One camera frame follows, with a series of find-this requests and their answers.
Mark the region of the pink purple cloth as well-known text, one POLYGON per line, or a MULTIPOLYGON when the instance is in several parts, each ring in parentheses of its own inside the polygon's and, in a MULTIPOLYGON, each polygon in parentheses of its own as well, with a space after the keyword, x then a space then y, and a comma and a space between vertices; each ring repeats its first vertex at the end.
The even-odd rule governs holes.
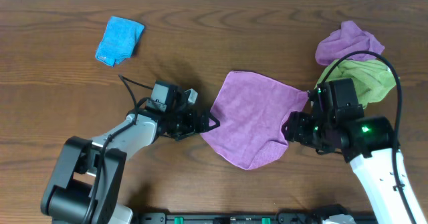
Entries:
POLYGON ((306 92, 261 74, 229 72, 211 108, 220 127, 201 136, 231 164, 257 169, 288 149, 282 126, 307 100, 306 92))

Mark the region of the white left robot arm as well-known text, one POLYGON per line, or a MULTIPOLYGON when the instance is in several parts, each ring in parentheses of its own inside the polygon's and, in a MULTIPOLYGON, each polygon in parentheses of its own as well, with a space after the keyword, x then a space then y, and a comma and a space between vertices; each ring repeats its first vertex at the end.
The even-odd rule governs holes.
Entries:
POLYGON ((220 125, 193 107, 193 89, 158 80, 151 92, 107 133, 66 140, 40 204, 52 223, 131 223, 133 211, 117 202, 126 161, 160 136, 179 141, 220 125))

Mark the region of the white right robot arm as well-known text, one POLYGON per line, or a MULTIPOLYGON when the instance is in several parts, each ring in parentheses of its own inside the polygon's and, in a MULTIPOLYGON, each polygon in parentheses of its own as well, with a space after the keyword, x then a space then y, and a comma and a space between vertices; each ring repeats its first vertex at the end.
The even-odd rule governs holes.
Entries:
POLYGON ((287 141, 318 154, 340 152, 362 184, 379 223, 425 223, 395 131, 384 116, 364 116, 351 79, 318 84, 308 93, 311 113, 291 112, 282 126, 287 141))

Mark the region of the crumpled green cloth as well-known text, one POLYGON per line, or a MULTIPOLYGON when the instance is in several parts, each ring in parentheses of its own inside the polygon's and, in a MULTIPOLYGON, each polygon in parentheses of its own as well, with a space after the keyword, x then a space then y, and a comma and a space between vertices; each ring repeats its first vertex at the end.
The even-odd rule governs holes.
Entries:
POLYGON ((382 101, 396 86, 392 71, 379 60, 344 60, 326 81, 352 79, 358 102, 365 109, 368 104, 382 101))

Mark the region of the crumpled purple cloth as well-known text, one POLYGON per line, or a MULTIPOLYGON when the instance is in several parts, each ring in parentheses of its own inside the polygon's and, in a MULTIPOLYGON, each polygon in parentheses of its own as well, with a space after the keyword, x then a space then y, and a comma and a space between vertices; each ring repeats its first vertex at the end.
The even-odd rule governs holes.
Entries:
POLYGON ((370 32, 362 30, 354 21, 343 21, 340 29, 323 39, 315 51, 315 60, 321 66, 355 51, 371 51, 382 54, 385 46, 370 32))

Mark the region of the folded blue cloth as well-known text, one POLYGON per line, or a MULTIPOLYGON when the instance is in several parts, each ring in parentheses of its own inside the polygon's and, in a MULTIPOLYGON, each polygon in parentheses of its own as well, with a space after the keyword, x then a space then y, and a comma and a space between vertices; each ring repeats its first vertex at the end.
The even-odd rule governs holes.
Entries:
POLYGON ((95 58, 114 67, 133 55, 145 26, 139 22, 112 16, 106 26, 95 58))

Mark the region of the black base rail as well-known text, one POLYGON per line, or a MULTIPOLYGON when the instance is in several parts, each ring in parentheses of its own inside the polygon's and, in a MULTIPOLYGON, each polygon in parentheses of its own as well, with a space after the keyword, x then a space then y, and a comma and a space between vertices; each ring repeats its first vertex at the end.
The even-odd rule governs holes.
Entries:
POLYGON ((371 213, 352 213, 342 205, 312 211, 280 209, 277 213, 139 213, 132 224, 375 224, 371 213))

